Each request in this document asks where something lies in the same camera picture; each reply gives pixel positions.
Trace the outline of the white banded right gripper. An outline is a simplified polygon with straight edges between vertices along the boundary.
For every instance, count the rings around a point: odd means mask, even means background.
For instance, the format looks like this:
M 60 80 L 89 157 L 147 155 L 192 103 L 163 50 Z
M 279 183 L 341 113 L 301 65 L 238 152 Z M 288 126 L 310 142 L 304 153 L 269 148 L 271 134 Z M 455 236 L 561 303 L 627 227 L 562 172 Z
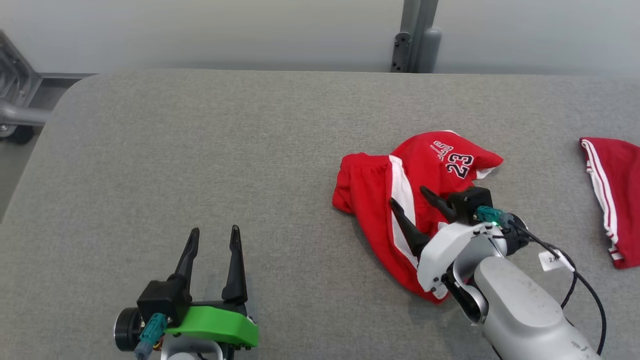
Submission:
M 525 230 L 517 227 L 521 221 L 512 214 L 502 215 L 505 220 L 515 221 L 504 226 L 496 221 L 473 225 L 455 222 L 457 212 L 445 199 L 426 186 L 419 190 L 448 223 L 442 225 L 432 239 L 410 221 L 402 205 L 393 197 L 390 206 L 411 255 L 419 259 L 418 283 L 435 299 L 442 300 L 449 294 L 445 285 L 448 272 L 453 276 L 452 283 L 464 286 L 482 260 L 513 255 L 530 241 Z

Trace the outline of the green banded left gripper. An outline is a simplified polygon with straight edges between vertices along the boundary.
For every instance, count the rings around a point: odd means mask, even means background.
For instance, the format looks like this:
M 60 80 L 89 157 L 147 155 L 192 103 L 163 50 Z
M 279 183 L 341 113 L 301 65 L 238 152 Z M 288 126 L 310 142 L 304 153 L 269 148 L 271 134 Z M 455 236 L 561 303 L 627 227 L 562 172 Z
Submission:
M 190 289 L 200 236 L 201 230 L 192 228 L 172 274 L 173 278 L 183 281 L 185 289 Z M 131 353 L 137 347 L 160 353 L 236 353 L 256 348 L 259 328 L 242 305 L 249 294 L 242 235 L 237 225 L 231 227 L 230 251 L 223 301 L 192 303 L 180 322 L 167 313 L 153 311 L 150 317 L 144 317 L 137 307 L 126 308 L 114 324 L 117 349 Z

